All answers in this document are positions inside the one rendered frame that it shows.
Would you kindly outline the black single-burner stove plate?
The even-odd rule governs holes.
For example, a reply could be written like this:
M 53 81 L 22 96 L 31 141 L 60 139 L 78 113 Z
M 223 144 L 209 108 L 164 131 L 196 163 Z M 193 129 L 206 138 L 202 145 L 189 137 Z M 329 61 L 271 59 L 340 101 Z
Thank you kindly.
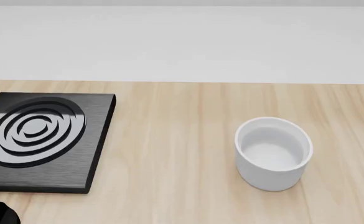
M 114 94 L 0 93 L 0 192 L 87 194 Z

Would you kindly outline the white round ceramic cup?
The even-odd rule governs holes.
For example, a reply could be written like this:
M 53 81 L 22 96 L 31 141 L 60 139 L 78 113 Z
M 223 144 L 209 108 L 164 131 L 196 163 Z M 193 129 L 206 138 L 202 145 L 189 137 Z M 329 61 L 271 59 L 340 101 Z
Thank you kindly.
M 314 152 L 311 138 L 300 126 L 277 117 L 257 117 L 241 124 L 234 145 L 242 179 L 268 192 L 295 186 Z

